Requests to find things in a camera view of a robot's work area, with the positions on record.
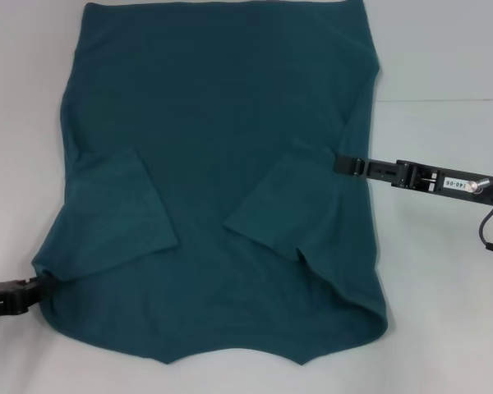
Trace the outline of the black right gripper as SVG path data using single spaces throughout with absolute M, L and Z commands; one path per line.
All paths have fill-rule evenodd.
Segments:
M 401 160 L 396 164 L 338 155 L 334 171 L 373 180 L 396 180 L 399 168 L 399 178 L 393 187 L 493 205 L 493 176 Z

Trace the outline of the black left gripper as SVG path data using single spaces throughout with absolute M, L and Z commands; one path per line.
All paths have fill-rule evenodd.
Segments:
M 32 305 L 48 299 L 61 284 L 50 274 L 28 280 L 0 282 L 0 317 L 27 313 Z

